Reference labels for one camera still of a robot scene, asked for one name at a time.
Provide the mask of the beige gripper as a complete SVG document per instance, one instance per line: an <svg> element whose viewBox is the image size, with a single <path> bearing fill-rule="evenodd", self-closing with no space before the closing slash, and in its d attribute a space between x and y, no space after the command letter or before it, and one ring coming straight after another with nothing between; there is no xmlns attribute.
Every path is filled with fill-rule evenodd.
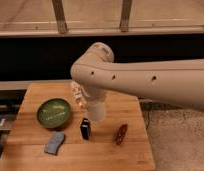
<svg viewBox="0 0 204 171"><path fill-rule="evenodd" d="M78 104L80 106L90 106L92 104L98 103L98 102L104 102L106 99L106 93L107 91L100 88L95 88L92 86L81 86L81 97Z"/></svg>

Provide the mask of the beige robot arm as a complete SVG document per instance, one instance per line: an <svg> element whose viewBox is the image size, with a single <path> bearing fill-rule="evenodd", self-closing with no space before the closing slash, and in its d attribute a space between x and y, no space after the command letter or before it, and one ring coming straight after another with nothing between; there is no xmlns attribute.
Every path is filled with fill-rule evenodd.
<svg viewBox="0 0 204 171"><path fill-rule="evenodd" d="M204 112L204 59L115 63L112 49L96 42L73 63L70 73L85 86Z"/></svg>

